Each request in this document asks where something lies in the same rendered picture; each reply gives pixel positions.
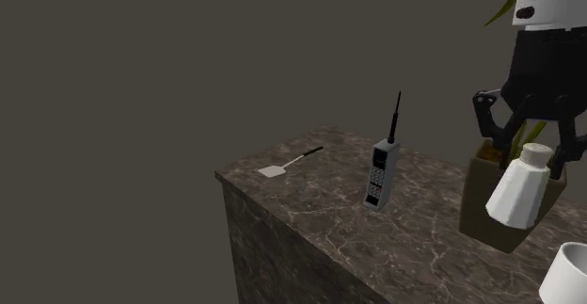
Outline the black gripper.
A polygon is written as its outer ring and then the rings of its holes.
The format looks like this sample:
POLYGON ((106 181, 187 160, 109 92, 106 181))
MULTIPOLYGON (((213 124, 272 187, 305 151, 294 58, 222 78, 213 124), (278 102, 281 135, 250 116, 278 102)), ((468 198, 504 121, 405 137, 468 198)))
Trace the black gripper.
POLYGON ((571 30, 520 30, 508 78, 501 89, 481 90, 472 97, 482 137, 501 152, 500 167, 510 164, 512 145, 526 119, 556 120, 560 143, 549 164, 559 180, 567 162, 587 151, 587 134, 577 136, 575 117, 587 110, 587 26, 571 30), (491 107, 501 98, 514 111, 499 127, 491 107), (566 98, 557 106, 557 99, 566 98))

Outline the white shaker with grey cap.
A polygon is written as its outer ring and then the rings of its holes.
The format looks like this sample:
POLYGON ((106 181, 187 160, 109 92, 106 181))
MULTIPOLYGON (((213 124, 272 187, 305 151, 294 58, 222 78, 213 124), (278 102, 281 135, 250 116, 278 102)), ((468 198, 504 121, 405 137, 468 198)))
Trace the white shaker with grey cap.
POLYGON ((553 150, 539 143, 526 143, 518 158, 504 171, 485 205, 488 215, 509 228, 527 230, 538 215, 544 197, 553 150))

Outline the green plant in olive pot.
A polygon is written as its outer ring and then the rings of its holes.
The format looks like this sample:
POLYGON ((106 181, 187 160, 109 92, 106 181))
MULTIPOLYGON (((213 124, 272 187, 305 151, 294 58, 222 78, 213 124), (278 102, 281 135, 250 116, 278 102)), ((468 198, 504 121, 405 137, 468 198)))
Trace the green plant in olive pot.
POLYGON ((492 218, 486 210, 486 204, 509 163, 519 157, 524 144, 533 143, 545 126, 546 123, 540 120, 529 132, 526 132, 526 125, 521 124, 513 136, 511 148, 504 152, 494 148, 492 139, 489 137, 479 146, 468 164, 460 207, 459 231, 461 233, 492 248, 511 253, 554 206, 567 185, 565 170, 557 179, 548 179, 540 174, 536 176, 534 182, 542 184, 544 190, 539 201, 533 205, 534 220, 529 227, 510 227, 492 218))

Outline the grey brick phone with antenna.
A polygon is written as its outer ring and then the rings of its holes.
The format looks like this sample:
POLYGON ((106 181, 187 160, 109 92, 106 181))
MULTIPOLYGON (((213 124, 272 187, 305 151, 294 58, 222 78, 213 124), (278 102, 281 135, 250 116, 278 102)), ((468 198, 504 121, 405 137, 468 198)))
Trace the grey brick phone with antenna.
POLYGON ((396 172, 401 144, 395 139, 402 92, 398 92, 392 122, 387 138, 373 145, 369 181, 363 205, 379 211, 389 201, 389 195, 396 172))

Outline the white cup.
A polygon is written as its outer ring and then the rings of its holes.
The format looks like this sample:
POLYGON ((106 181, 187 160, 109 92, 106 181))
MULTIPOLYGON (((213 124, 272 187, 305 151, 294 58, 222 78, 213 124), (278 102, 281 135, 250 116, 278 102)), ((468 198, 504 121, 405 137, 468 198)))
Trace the white cup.
POLYGON ((544 304, 587 304, 587 244, 567 242, 560 246, 539 296, 544 304))

